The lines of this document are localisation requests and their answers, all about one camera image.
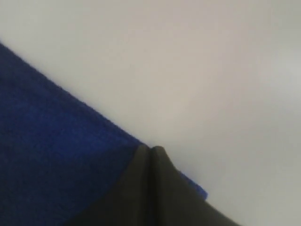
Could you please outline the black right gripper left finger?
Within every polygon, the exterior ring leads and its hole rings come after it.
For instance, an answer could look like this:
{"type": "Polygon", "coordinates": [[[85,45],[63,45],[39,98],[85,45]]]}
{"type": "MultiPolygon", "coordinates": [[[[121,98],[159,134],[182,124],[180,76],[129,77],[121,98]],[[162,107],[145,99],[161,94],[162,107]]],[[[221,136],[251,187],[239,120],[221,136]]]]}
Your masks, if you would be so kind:
{"type": "Polygon", "coordinates": [[[143,226],[147,215],[150,150],[141,145],[111,190],[66,226],[143,226]]]}

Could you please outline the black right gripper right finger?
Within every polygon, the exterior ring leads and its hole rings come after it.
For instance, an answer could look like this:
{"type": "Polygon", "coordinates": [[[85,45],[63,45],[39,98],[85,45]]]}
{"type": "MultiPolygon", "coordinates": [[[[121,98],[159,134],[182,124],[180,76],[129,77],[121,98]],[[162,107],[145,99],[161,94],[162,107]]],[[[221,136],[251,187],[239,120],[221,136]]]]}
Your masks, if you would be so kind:
{"type": "Polygon", "coordinates": [[[165,149],[150,151],[151,185],[155,219],[158,226],[237,226],[208,204],[180,174],[165,149]]]}

